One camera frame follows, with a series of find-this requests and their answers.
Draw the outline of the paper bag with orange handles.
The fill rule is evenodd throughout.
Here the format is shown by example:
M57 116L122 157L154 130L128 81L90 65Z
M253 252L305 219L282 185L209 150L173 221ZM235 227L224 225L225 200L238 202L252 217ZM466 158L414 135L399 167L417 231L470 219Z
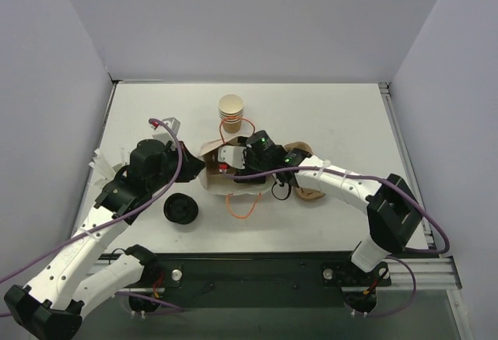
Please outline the paper bag with orange handles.
M252 131L256 132L256 126L251 120L245 117L242 117L241 120L242 124L240 130L234 134L225 132L222 128L222 122L220 122L219 139L207 142L202 145L198 154L198 158L202 159L205 162L205 169L200 173L199 180L201 181L202 187L207 190L207 192L212 195L221 196L225 199L226 210L229 214L231 214L232 217L237 219L246 219L256 208L256 205L261 199L261 196L270 190L270 187L273 184L273 180L269 175L267 175L267 181L265 184L238 184L235 183L233 179L225 176L226 174L234 175L236 169L218 162L218 148L222 145L243 146L245 148L242 141L245 138L249 137L250 134L248 132L242 131L244 123L251 126ZM250 210L246 214L238 215L232 210L230 199L242 195L254 196L255 200Z

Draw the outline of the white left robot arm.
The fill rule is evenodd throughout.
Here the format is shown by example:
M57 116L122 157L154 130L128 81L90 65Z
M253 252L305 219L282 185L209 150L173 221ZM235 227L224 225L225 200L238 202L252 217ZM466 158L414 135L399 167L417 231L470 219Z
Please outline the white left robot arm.
M109 245L150 206L153 195L172 184L194 180L205 163L182 142L139 142L129 163L102 189L75 241L63 247L26 285L4 296L17 324L38 339L71 339L86 316L119 290L134 283L152 285L156 256L144 247L128 248L110 266L88 276Z

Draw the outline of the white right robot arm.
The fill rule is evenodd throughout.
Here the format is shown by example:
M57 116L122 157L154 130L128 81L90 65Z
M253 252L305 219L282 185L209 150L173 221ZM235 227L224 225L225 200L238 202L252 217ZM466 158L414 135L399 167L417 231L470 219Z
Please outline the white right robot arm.
M422 209L405 180L357 174L299 148L286 150L266 131L241 138L244 168L235 180L253 182L273 176L278 184L321 192L360 210L368 220L368 235L345 264L350 282L361 284L388 255L407 247L422 221Z

